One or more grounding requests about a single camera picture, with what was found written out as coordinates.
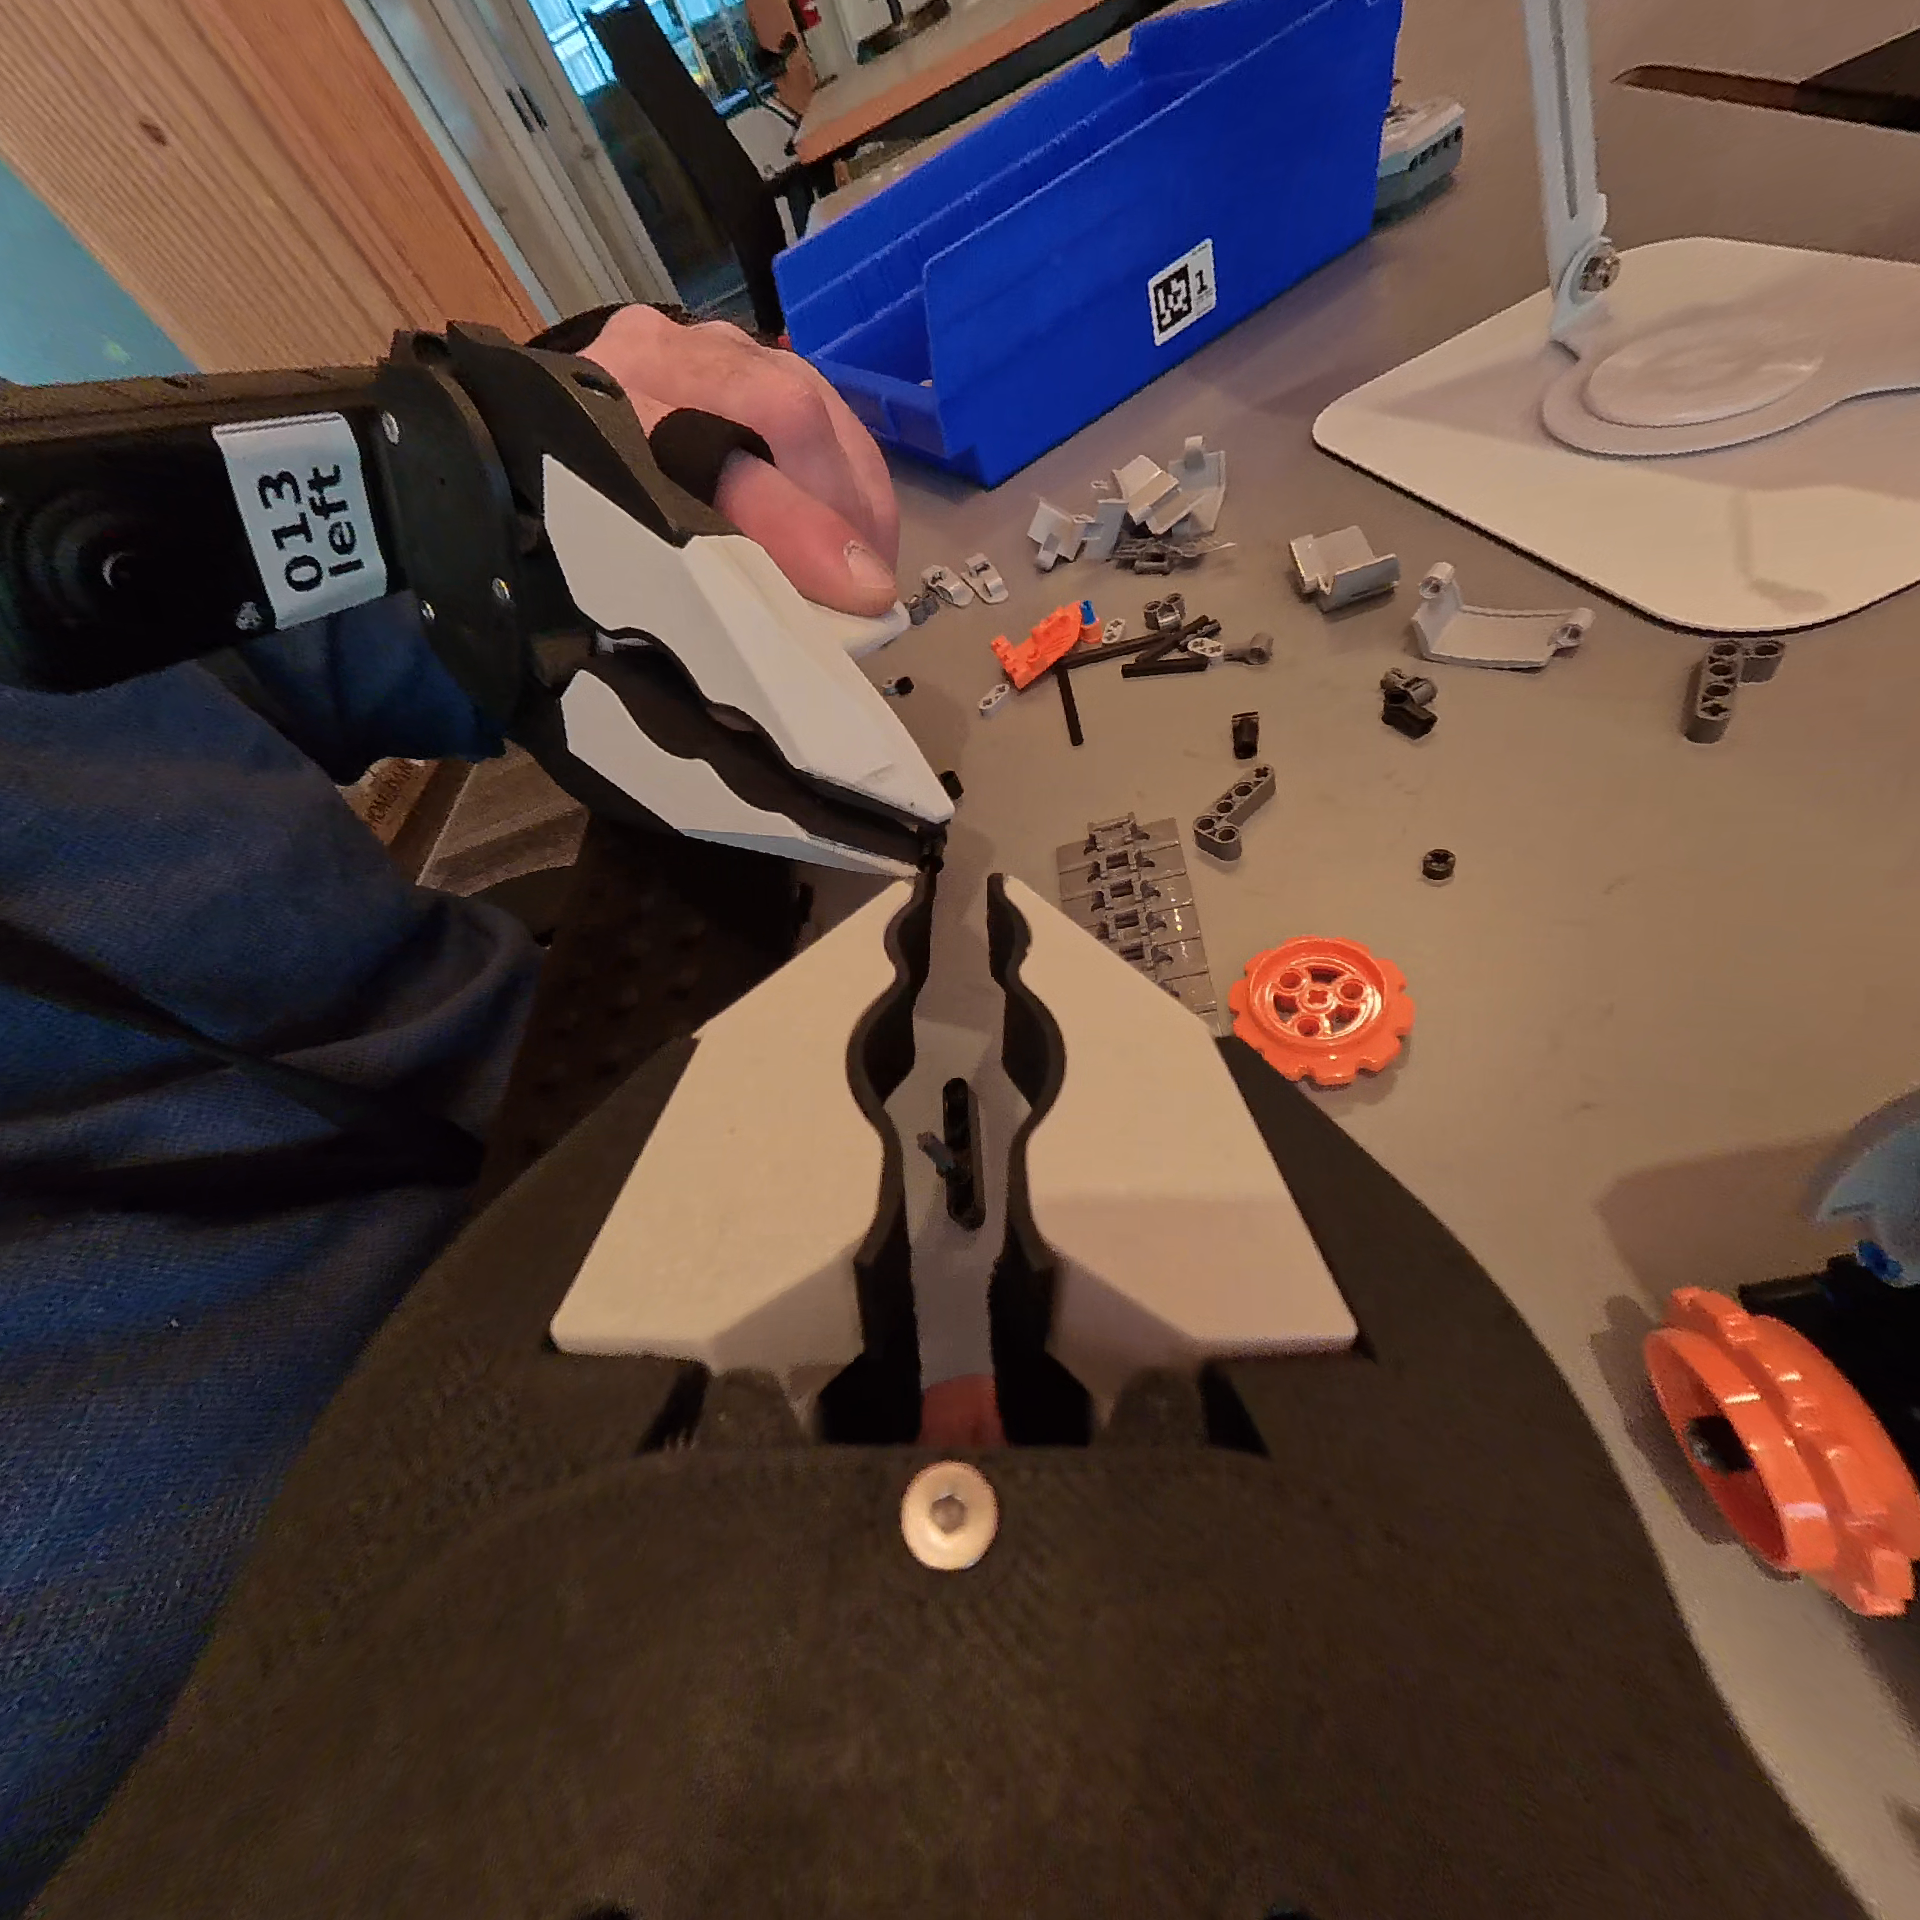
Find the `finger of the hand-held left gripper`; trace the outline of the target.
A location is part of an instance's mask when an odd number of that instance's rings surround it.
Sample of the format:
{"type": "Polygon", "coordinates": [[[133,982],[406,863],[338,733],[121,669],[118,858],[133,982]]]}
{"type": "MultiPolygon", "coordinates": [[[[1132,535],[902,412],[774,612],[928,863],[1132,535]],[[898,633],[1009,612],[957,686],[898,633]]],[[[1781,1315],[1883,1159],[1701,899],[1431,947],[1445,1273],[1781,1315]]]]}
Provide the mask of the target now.
{"type": "Polygon", "coordinates": [[[951,820],[951,789],[852,664],[844,620],[802,604],[757,535],[694,531],[670,547],[550,449],[541,476],[546,547],[590,633],[664,641],[694,693],[744,711],[784,776],[909,824],[951,820]]]}
{"type": "Polygon", "coordinates": [[[711,759],[670,759],[604,669],[564,686],[564,751],[684,840],[838,876],[918,876],[918,835],[902,847],[858,847],[852,824],[802,824],[797,793],[757,800],[711,759]]]}

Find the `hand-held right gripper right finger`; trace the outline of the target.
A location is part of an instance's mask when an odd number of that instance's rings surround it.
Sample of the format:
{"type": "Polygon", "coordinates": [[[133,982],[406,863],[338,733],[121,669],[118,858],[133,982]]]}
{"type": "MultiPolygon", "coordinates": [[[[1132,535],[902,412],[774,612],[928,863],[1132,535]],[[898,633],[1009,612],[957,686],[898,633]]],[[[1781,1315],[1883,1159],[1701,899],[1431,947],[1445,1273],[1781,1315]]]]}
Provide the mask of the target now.
{"type": "Polygon", "coordinates": [[[984,932],[1022,1091],[993,1261],[1009,1442],[1089,1442],[1136,1374],[1354,1351],[1210,1025],[1012,876],[984,884],[984,932]]]}

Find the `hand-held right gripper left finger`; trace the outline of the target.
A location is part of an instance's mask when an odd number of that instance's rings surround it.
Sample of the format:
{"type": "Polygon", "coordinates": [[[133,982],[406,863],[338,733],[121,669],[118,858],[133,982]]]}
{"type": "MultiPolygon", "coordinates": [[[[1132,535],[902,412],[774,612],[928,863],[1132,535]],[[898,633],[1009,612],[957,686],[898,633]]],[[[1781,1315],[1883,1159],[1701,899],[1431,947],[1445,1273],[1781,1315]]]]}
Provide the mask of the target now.
{"type": "Polygon", "coordinates": [[[774,1374],[838,1442],[918,1433],[902,1144],[936,876],[711,1015],[564,1314],[564,1361],[774,1374]]]}

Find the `orange gear-edged wheel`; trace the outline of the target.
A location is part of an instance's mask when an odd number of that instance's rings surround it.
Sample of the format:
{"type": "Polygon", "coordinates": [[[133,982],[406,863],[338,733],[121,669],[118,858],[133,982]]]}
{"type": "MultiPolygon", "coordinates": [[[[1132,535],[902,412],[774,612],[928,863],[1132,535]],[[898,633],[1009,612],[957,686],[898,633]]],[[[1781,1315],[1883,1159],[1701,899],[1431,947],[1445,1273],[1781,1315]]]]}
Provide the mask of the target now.
{"type": "Polygon", "coordinates": [[[1236,1034],[1263,1054],[1284,1082],[1342,1091],[1392,1072],[1410,1034],[1403,964],[1346,934],[1284,934],[1254,950],[1236,989],[1236,1034]]]}

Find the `person's left forearm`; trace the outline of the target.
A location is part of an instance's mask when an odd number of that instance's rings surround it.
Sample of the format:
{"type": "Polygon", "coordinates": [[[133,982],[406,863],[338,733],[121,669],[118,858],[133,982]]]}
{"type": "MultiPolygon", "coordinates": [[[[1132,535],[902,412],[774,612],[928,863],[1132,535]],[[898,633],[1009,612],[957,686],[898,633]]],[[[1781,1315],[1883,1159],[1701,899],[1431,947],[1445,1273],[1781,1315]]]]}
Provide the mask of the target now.
{"type": "Polygon", "coordinates": [[[475,693],[439,664],[410,596],[266,633],[237,647],[237,664],[338,789],[364,777],[382,759],[485,766],[507,751],[475,693]]]}

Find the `person's left hand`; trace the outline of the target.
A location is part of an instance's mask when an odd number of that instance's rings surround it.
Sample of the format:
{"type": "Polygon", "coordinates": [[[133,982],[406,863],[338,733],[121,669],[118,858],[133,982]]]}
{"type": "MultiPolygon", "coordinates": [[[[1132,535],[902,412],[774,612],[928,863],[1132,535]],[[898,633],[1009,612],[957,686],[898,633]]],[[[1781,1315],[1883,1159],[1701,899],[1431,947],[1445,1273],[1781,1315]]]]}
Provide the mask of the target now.
{"type": "Polygon", "coordinates": [[[802,604],[898,612],[898,489],[821,366],[664,302],[604,302],[541,344],[590,355],[629,394],[655,471],[757,535],[802,604]]]}

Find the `orange ridged wedge panel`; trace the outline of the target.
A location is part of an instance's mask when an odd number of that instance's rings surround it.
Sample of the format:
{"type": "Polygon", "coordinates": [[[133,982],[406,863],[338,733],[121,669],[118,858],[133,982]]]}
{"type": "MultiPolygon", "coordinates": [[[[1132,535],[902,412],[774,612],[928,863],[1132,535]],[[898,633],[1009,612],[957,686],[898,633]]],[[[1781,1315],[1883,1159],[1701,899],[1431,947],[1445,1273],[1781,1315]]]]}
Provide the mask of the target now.
{"type": "Polygon", "coordinates": [[[1022,641],[995,633],[993,655],[995,655],[995,675],[1022,693],[1063,655],[1079,655],[1079,604],[1043,612],[1022,641]]]}

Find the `dark grey long bent liftarm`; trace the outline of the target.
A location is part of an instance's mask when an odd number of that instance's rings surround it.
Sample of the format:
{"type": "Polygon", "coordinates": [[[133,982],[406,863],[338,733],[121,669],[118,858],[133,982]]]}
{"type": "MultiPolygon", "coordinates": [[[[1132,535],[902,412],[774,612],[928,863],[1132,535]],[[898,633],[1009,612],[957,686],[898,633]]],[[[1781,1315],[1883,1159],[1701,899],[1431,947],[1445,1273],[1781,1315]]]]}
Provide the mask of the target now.
{"type": "Polygon", "coordinates": [[[1247,820],[1273,800],[1273,789],[1281,789],[1273,766],[1237,766],[1237,777],[1190,810],[1190,847],[1236,863],[1247,840],[1247,820]]]}

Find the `light grey holed curved panel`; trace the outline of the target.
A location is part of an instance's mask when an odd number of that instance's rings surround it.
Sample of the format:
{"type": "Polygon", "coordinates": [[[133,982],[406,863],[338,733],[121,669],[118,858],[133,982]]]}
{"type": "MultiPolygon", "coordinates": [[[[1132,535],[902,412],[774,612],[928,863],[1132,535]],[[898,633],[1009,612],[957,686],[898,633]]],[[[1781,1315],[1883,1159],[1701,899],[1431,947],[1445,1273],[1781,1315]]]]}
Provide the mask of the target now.
{"type": "Polygon", "coordinates": [[[1284,570],[1297,570],[1297,596],[1330,620],[1378,604],[1403,576],[1403,559],[1372,554],[1354,523],[1284,535],[1284,570]]]}

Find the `brown background table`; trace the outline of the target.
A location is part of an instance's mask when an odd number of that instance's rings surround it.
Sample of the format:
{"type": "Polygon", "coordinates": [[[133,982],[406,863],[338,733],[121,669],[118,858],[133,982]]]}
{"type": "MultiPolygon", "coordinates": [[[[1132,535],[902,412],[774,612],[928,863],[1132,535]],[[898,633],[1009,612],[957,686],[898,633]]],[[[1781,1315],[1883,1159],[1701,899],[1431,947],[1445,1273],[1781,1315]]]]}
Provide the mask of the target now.
{"type": "Polygon", "coordinates": [[[1113,33],[1132,33],[1136,17],[1166,17],[1166,0],[965,0],[945,5],[918,38],[852,60],[844,75],[830,75],[797,123],[797,164],[830,164],[858,137],[875,137],[880,123],[945,101],[951,87],[1012,60],[1012,55],[1043,55],[1072,60],[1113,33]]]}

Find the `toy vehicle with orange wheels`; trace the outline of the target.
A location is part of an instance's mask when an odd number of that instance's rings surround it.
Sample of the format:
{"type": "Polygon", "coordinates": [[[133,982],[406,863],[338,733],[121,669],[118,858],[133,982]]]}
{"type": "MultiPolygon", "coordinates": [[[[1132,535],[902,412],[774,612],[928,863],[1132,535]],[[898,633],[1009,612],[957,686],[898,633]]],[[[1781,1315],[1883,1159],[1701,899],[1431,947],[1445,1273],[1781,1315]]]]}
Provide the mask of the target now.
{"type": "Polygon", "coordinates": [[[1920,1580],[1920,1091],[1874,1105],[1810,1179],[1849,1248],[1798,1280],[1672,1286],[1645,1392],[1773,1580],[1903,1614],[1920,1580]]]}

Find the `dark grey short bent liftarm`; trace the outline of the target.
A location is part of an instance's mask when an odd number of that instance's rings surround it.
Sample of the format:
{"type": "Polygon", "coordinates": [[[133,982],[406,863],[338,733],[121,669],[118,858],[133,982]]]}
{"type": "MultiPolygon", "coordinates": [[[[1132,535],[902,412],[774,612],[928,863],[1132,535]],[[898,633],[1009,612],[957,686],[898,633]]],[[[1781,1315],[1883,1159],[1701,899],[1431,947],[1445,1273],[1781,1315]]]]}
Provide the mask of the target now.
{"type": "Polygon", "coordinates": [[[1742,686],[1781,675],[1787,641],[1707,641],[1688,675],[1688,744],[1722,744],[1742,686]]]}

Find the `grey ribbed part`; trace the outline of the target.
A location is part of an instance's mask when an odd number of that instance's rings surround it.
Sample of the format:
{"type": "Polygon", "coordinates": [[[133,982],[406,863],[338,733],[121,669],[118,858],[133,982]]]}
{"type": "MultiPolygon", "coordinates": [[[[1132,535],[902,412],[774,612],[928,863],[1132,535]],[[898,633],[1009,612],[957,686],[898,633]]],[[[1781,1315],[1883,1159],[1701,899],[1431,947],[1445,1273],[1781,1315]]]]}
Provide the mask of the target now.
{"type": "Polygon", "coordinates": [[[1403,217],[1431,199],[1465,148],[1465,109],[1456,101],[1395,101],[1378,117],[1378,171],[1372,171],[1372,217],[1403,217]]]}

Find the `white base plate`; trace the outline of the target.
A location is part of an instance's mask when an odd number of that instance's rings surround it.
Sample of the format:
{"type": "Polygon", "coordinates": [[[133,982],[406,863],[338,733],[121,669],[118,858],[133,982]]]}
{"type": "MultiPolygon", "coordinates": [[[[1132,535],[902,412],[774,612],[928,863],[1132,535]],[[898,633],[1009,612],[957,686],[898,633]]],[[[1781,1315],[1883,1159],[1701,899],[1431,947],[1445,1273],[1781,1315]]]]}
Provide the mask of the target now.
{"type": "MultiPolygon", "coordinates": [[[[1582,323],[1651,329],[1688,302],[1753,302],[1798,282],[1834,302],[1920,294],[1903,256],[1672,232],[1623,252],[1582,323]]],[[[1920,576],[1908,387],[1849,394],[1766,446],[1605,457],[1556,446],[1540,421],[1582,323],[1525,294],[1331,394],[1312,446],[1688,633],[1810,633],[1920,576]]]]}

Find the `grey metal disc bracket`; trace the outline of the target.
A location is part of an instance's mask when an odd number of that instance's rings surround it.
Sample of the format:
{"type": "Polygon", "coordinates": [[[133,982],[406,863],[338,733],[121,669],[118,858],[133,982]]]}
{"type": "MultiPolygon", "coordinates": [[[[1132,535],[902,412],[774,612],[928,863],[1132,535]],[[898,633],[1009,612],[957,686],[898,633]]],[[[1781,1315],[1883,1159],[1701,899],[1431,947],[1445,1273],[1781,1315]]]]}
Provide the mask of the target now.
{"type": "Polygon", "coordinates": [[[1787,433],[1849,394],[1920,387],[1908,294],[1688,302],[1651,329],[1582,323],[1542,380],[1542,433],[1596,457],[1688,457],[1787,433]]]}

